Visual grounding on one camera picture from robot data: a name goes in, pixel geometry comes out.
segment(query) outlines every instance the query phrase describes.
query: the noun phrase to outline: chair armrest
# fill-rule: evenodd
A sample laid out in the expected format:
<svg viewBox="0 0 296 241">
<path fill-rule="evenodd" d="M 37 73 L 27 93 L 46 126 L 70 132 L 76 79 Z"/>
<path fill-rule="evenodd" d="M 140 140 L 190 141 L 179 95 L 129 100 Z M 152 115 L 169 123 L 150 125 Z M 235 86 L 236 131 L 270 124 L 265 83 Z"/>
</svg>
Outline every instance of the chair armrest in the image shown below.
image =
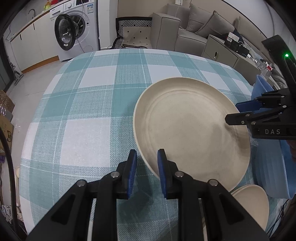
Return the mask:
<svg viewBox="0 0 296 241">
<path fill-rule="evenodd" d="M 152 48 L 174 51 L 180 22 L 179 18 L 153 13 L 150 33 Z"/>
</svg>

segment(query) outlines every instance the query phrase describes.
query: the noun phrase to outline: faucet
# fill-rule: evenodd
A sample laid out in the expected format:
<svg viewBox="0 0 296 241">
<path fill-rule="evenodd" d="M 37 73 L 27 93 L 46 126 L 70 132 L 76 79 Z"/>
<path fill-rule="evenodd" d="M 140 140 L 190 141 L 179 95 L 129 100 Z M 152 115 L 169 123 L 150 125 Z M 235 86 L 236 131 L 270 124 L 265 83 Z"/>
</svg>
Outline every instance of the faucet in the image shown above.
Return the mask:
<svg viewBox="0 0 296 241">
<path fill-rule="evenodd" d="M 29 14 L 32 10 L 34 11 L 34 17 L 36 17 L 36 11 L 35 11 L 35 9 L 33 9 L 33 8 L 28 12 L 28 14 Z"/>
</svg>

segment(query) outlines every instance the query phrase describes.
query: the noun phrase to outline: floor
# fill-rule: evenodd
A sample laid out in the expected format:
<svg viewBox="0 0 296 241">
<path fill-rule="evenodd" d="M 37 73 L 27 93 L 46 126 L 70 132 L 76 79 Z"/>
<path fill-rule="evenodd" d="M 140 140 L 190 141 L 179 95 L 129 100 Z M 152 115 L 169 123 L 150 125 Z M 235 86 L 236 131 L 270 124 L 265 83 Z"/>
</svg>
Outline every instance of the floor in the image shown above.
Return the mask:
<svg viewBox="0 0 296 241">
<path fill-rule="evenodd" d="M 16 86 L 13 83 L 7 91 L 8 96 L 15 104 L 11 121 L 14 125 L 11 156 L 15 170 L 20 165 L 26 133 L 39 101 L 53 77 L 65 63 L 65 61 L 56 61 L 34 69 L 24 74 L 20 82 Z M 3 202 L 5 205 L 10 205 L 9 176 L 6 162 L 2 168 L 1 179 Z"/>
</svg>

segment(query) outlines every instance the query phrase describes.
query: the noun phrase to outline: washing machine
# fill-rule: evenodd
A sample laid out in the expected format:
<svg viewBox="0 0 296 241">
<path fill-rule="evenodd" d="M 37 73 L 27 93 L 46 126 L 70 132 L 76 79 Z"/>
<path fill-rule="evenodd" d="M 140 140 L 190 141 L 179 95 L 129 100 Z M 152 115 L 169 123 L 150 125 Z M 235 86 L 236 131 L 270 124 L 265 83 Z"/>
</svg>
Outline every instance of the washing machine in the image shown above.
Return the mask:
<svg viewBox="0 0 296 241">
<path fill-rule="evenodd" d="M 70 0 L 50 10 L 60 61 L 100 50 L 97 0 Z"/>
</svg>

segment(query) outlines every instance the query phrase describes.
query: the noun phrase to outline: red object on countertop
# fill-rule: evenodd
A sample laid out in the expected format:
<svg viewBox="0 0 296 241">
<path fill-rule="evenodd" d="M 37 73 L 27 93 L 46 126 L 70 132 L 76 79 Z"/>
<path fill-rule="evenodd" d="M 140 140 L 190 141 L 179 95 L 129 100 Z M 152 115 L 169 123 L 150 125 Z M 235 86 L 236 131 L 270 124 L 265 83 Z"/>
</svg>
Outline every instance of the red object on countertop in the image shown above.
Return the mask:
<svg viewBox="0 0 296 241">
<path fill-rule="evenodd" d="M 52 0 L 50 5 L 54 5 L 54 4 L 57 4 L 59 2 L 59 0 Z"/>
</svg>

